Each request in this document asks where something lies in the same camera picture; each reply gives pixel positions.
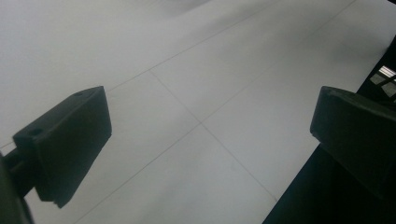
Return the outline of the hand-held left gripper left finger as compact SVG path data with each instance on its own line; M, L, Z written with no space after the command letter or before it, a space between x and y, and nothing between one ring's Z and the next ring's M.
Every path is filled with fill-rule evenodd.
M35 189L64 207L111 136L102 86L78 91L14 134L12 175L17 192Z

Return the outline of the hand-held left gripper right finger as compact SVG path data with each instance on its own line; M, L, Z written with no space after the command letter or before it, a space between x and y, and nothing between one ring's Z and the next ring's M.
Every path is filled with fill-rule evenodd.
M396 201L396 112L357 93L320 89L310 132L372 194Z

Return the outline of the black floor frames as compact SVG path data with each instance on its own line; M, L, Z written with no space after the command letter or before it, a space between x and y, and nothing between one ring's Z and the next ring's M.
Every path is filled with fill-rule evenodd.
M396 72L382 66L370 78L370 81L379 87L392 101L396 101Z

